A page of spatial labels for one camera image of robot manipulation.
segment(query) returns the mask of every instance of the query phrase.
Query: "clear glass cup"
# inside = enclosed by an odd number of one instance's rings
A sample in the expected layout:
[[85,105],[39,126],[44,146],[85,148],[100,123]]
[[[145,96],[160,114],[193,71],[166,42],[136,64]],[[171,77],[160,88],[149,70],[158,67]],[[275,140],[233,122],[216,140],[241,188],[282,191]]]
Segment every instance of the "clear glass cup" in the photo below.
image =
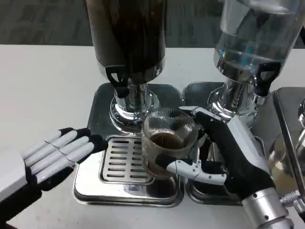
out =
[[159,154],[187,158],[197,150],[199,126],[178,109],[159,108],[147,115],[142,123],[142,163],[145,170],[159,179],[173,173],[155,163]]

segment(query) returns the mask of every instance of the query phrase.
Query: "coffee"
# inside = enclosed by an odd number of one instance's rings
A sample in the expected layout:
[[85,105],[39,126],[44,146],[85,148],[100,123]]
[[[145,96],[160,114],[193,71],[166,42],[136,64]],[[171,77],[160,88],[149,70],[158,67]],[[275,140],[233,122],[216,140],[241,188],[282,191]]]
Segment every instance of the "coffee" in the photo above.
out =
[[176,136],[168,133],[155,134],[150,137],[150,140],[156,143],[158,146],[166,149],[184,148],[183,142],[181,142]]
[[[103,66],[144,73],[165,54],[166,0],[86,0],[95,53]],[[137,83],[152,79],[137,77]]]

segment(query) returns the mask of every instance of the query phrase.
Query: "robotic arm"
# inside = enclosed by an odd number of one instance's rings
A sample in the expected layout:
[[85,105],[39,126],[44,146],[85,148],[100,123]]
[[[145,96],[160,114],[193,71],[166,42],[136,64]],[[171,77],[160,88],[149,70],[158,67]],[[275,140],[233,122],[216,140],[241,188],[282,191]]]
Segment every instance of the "robotic arm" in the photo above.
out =
[[201,107],[180,109],[194,116],[217,144],[228,172],[219,167],[219,174],[207,174],[204,172],[204,162],[195,164],[188,160],[165,158],[164,155],[160,155],[156,163],[178,175],[204,183],[225,185],[228,191],[240,198],[255,228],[293,228],[293,222],[287,218],[288,211],[275,191],[262,150],[239,116],[225,122]]
[[60,184],[75,165],[108,147],[87,128],[56,131],[28,151],[0,152],[0,228]]

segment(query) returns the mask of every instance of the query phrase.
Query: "clear water container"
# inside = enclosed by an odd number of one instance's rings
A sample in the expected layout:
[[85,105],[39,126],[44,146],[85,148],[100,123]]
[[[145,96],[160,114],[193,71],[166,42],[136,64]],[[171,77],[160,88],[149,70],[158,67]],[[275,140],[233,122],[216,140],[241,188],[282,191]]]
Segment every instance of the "clear water container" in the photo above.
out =
[[262,64],[283,67],[304,18],[304,0],[225,0],[216,67],[240,83],[249,82]]

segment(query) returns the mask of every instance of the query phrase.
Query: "floor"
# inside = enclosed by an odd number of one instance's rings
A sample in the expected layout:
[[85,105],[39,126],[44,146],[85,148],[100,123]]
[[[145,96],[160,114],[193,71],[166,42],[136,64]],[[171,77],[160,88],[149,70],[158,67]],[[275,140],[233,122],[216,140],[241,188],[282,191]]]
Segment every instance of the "floor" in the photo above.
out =
[[[168,0],[166,46],[213,48],[222,1]],[[84,0],[0,0],[0,43],[91,46]]]

